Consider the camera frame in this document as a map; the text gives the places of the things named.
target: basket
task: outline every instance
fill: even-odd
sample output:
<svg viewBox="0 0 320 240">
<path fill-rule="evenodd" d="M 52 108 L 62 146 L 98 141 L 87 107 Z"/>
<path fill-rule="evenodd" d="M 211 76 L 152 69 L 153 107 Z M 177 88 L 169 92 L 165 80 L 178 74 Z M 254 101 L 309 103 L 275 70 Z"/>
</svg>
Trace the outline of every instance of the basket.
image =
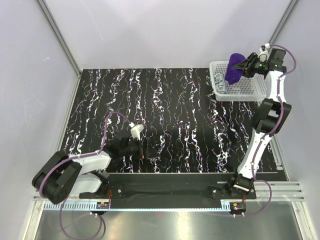
<svg viewBox="0 0 320 240">
<path fill-rule="evenodd" d="M 222 74 L 226 76 L 228 61 L 213 61 L 210 63 L 211 84 L 217 101 L 239 101 L 239 102 L 259 102 L 266 98 L 266 82 L 261 74 L 256 74 L 252 78 L 241 77 L 237 83 L 229 85 L 225 81 L 227 94 L 218 93 L 214 75 Z"/>
</svg>

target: reflective metallic surface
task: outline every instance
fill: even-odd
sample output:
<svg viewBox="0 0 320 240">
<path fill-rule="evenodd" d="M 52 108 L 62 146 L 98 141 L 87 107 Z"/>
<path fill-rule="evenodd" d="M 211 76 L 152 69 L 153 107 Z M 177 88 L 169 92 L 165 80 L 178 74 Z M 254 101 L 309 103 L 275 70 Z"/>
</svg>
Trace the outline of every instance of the reflective metallic surface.
<svg viewBox="0 0 320 240">
<path fill-rule="evenodd" d="M 264 203 L 248 202 L 248 213 Z M 99 220 L 82 211 L 64 211 L 63 225 L 74 238 L 95 234 Z M 106 229 L 100 240 L 301 240 L 301 233 L 288 202 L 272 202 L 268 209 L 251 217 L 233 218 L 221 212 L 107 212 Z M 67 239 L 59 227 L 59 211 L 43 211 L 36 240 Z"/>
</svg>

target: gray wall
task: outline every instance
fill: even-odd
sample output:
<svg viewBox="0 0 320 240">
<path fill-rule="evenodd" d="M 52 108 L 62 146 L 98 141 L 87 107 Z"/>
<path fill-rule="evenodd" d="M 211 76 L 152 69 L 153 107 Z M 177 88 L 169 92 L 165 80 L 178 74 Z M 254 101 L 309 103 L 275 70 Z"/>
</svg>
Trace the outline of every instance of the gray wall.
<svg viewBox="0 0 320 240">
<path fill-rule="evenodd" d="M 78 65 L 90 69 L 208 68 L 248 55 L 290 0 L 45 1 Z"/>
<path fill-rule="evenodd" d="M 320 237 L 320 1 L 301 0 L 277 43 L 292 51 L 297 69 L 285 79 L 285 99 L 292 111 L 278 137 L 293 180 L 301 184 Z M 285 64 L 292 68 L 290 56 Z"/>
<path fill-rule="evenodd" d="M 76 75 L 34 0 L 0 1 L 0 233 L 20 240 Z"/>
</svg>

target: purple cable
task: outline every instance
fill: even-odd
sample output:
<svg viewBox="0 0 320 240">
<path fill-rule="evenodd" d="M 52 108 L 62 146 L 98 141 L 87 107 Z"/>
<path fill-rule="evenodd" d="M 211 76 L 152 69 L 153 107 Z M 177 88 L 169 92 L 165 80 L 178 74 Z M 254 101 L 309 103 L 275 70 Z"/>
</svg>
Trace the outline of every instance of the purple cable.
<svg viewBox="0 0 320 240">
<path fill-rule="evenodd" d="M 277 79 L 278 82 L 277 82 L 277 88 L 276 88 L 276 89 L 277 89 L 277 95 L 279 95 L 279 94 L 280 94 L 280 79 L 281 79 L 283 76 L 292 73 L 292 72 L 296 69 L 296 67 L 297 67 L 297 61 L 296 61 L 294 55 L 293 55 L 287 48 L 285 48 L 285 47 L 283 47 L 283 46 L 281 46 L 281 45 L 278 45 L 278 44 L 270 44 L 270 47 L 278 47 L 278 48 L 284 49 L 284 50 L 285 50 L 286 52 L 288 52 L 289 55 L 292 57 L 293 63 L 294 63 L 294 66 L 293 66 L 292 70 L 290 70 L 290 71 L 288 71 L 288 72 L 286 72 L 286 73 L 281 74 L 281 75 L 279 76 L 279 78 Z M 282 118 L 283 118 L 283 116 L 284 116 L 284 103 L 282 102 L 282 100 L 281 100 L 281 98 L 280 98 L 279 96 L 278 96 L 277 98 L 278 98 L 278 101 L 279 101 L 279 103 L 280 103 L 280 115 L 279 115 L 279 118 L 278 118 L 278 120 L 277 120 L 274 128 L 273 128 L 270 132 L 267 132 L 266 134 L 264 134 L 264 135 L 262 136 L 261 140 L 263 140 L 267 135 L 271 135 L 271 134 L 275 133 L 275 131 L 276 131 L 277 128 L 279 127 L 280 122 L 281 122 L 281 120 L 282 120 Z M 256 148 L 256 150 L 255 150 L 255 152 L 254 152 L 254 155 L 253 155 L 253 158 L 252 158 L 252 162 L 253 162 L 253 163 L 255 162 L 256 156 L 257 156 L 257 154 L 258 154 L 258 151 L 259 151 L 259 148 L 261 147 L 261 145 L 262 145 L 262 141 L 259 142 L 259 144 L 258 144 L 258 146 L 257 146 L 257 148 Z M 253 180 L 254 180 L 255 182 L 265 183 L 265 184 L 268 186 L 270 195 L 269 195 L 268 201 L 266 202 L 266 205 L 265 205 L 263 208 L 261 208 L 261 209 L 260 209 L 259 211 L 257 211 L 257 212 L 248 213 L 248 214 L 246 214 L 245 216 L 255 216 L 255 215 L 258 215 L 258 214 L 264 212 L 264 211 L 267 209 L 267 207 L 268 207 L 268 205 L 270 204 L 271 199 L 272 199 L 272 189 L 271 189 L 271 185 L 270 185 L 267 181 L 265 181 L 265 180 L 257 180 L 256 175 L 255 175 L 254 164 L 251 165 L 251 172 L 252 172 Z"/>
<path fill-rule="evenodd" d="M 131 124 L 131 121 L 130 121 L 125 115 L 123 115 L 122 113 L 117 112 L 117 111 L 110 112 L 110 113 L 106 116 L 106 118 L 105 118 L 105 120 L 104 120 L 104 130 L 103 130 L 104 133 L 103 133 L 103 139 L 102 139 L 102 143 L 101 143 L 100 149 L 99 149 L 98 151 L 95 151 L 95 152 L 86 153 L 86 154 L 80 154 L 80 155 L 68 157 L 67 159 L 62 160 L 62 161 L 59 162 L 57 165 L 55 165 L 55 166 L 47 173 L 47 175 L 44 177 L 44 179 L 42 180 L 41 185 L 40 185 L 40 187 L 39 187 L 39 194 L 40 194 L 40 196 L 41 196 L 42 198 L 45 198 L 45 196 L 44 196 L 44 194 L 43 194 L 43 189 L 44 189 L 44 185 L 45 185 L 46 181 L 48 180 L 48 178 L 50 177 L 50 175 L 51 175 L 55 170 L 57 170 L 61 165 L 65 164 L 66 162 L 71 161 L 71 160 L 73 160 L 73 159 L 78 159 L 78 158 L 79 158 L 79 159 L 82 159 L 82 158 L 84 158 L 84 157 L 96 156 L 97 154 L 100 154 L 100 153 L 103 151 L 104 146 L 105 146 L 105 142 L 106 142 L 106 137 L 107 137 L 107 125 L 108 125 L 108 121 L 109 121 L 109 118 L 111 117 L 111 115 L 114 115 L 114 114 L 117 114 L 117 115 L 123 117 L 129 124 Z M 65 202 L 67 201 L 67 199 L 68 199 L 68 198 L 66 198 L 66 199 L 63 201 L 63 203 L 61 204 L 60 213 L 59 213 L 59 223 L 60 223 L 61 231 L 64 233 L 65 236 L 67 236 L 68 238 L 70 238 L 70 239 L 72 239 L 72 240 L 80 240 L 80 239 L 71 237 L 71 236 L 66 232 L 66 230 L 64 229 L 64 226 L 63 226 L 63 224 L 62 224 L 62 209 L 63 209 L 63 207 L 64 207 Z M 102 227 L 102 223 L 103 223 L 102 217 L 99 216 L 99 218 L 100 218 L 100 227 L 99 227 L 98 231 L 96 232 L 96 234 L 95 234 L 93 237 L 91 237 L 91 238 L 89 238 L 89 239 L 86 239 L 86 240 L 92 240 L 92 239 L 94 239 L 94 238 L 99 234 L 99 232 L 100 232 L 100 230 L 101 230 L 101 227 Z"/>
</svg>

